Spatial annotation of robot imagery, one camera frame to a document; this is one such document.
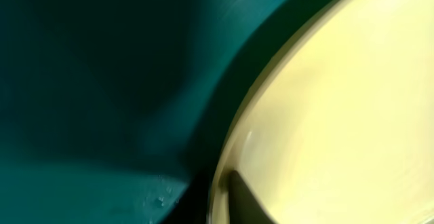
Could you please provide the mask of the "yellow-green plate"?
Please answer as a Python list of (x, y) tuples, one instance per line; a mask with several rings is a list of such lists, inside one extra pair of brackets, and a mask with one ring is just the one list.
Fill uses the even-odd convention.
[(212, 183), (236, 170), (274, 223), (433, 222), (433, 0), (335, 0), (242, 102)]

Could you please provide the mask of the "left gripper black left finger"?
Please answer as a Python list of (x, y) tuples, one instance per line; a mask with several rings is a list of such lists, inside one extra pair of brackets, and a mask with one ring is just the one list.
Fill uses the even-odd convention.
[(160, 224), (206, 224), (210, 179), (198, 174), (187, 187), (178, 203)]

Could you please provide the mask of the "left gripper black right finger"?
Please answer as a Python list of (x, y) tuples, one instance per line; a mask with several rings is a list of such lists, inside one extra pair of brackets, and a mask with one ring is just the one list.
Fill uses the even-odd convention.
[(230, 224), (273, 224), (238, 171), (229, 173), (227, 187)]

